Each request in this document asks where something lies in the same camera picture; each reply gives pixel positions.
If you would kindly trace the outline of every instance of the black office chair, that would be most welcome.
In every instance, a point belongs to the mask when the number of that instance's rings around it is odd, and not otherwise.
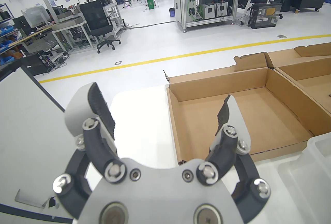
[[[104,41],[97,44],[98,53],[100,53],[100,48],[104,45],[111,45],[112,49],[115,50],[115,47],[112,44],[114,41],[118,41],[118,43],[121,44],[121,41],[118,39],[106,39],[106,34],[111,32],[114,27],[111,24],[110,17],[106,17],[100,0],[82,4],[80,5],[80,10],[89,26],[91,35],[95,37],[104,37]]]

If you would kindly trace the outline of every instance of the office chair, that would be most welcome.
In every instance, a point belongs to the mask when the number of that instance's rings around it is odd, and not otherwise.
[[[104,41],[97,44],[98,53],[100,53],[100,48],[104,45],[111,45],[112,49],[115,50],[112,42],[118,41],[121,44],[121,41],[118,39],[108,40],[106,39],[106,34],[112,32],[114,27],[111,24],[110,17],[107,17],[104,13],[104,9],[100,0],[93,1],[90,3],[80,5],[80,10],[82,11],[87,25],[90,29],[90,33],[92,36],[98,37],[103,36]]]

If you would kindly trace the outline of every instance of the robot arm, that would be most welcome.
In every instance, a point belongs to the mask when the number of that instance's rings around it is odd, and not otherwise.
[[[217,115],[219,127],[208,157],[172,169],[154,169],[120,159],[115,122],[96,83],[81,87],[65,111],[77,150],[53,183],[61,204],[79,224],[236,223],[251,221],[271,189],[261,179],[249,151],[251,140],[233,96]],[[91,191],[85,171],[92,162],[103,176]],[[239,182],[230,194],[221,178],[235,166]]]

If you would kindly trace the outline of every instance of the computer tower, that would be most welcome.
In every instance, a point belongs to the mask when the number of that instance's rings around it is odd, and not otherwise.
[[[39,53],[32,53],[26,57],[21,58],[22,63],[27,67],[29,72],[33,75],[44,74],[52,70],[48,63]]]
[[[216,17],[227,15],[227,2],[216,3]]]

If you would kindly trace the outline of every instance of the screw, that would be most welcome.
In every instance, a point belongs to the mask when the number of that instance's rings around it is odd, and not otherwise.
[[[202,173],[206,178],[213,178],[215,175],[213,168],[208,165],[206,165],[204,167],[204,169],[202,170]]]
[[[233,126],[226,126],[224,128],[229,135],[235,136],[237,134],[237,131]]]
[[[83,136],[80,136],[76,139],[76,148],[80,151],[85,150],[85,143]]]
[[[114,164],[108,171],[111,177],[117,177],[121,172],[118,164]]]
[[[71,176],[69,174],[60,175],[53,182],[53,191],[55,193],[61,193],[62,189],[70,182],[71,182]]]
[[[130,172],[130,179],[132,181],[137,181],[140,179],[140,176],[141,176],[141,172],[139,169],[133,169],[131,172]]]
[[[268,183],[263,179],[255,179],[254,184],[257,186],[261,198],[268,198],[271,194],[271,189]]]
[[[247,144],[243,140],[239,140],[238,145],[241,149],[246,150],[247,149]]]
[[[185,182],[191,182],[193,180],[193,173],[190,170],[184,170],[182,178]]]
[[[93,125],[94,125],[94,120],[93,119],[91,119],[91,118],[88,118],[86,121],[85,121],[85,126],[86,127],[88,127],[88,128],[92,128],[93,127]]]

